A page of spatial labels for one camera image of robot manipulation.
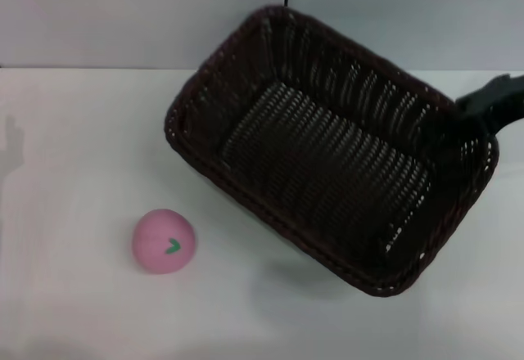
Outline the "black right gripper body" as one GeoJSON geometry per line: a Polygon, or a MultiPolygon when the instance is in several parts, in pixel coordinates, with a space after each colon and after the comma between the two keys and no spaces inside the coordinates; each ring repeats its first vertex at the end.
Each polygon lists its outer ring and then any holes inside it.
{"type": "Polygon", "coordinates": [[[486,122],[489,132],[496,134],[507,125],[523,119],[523,76],[503,74],[492,82],[486,122]]]}

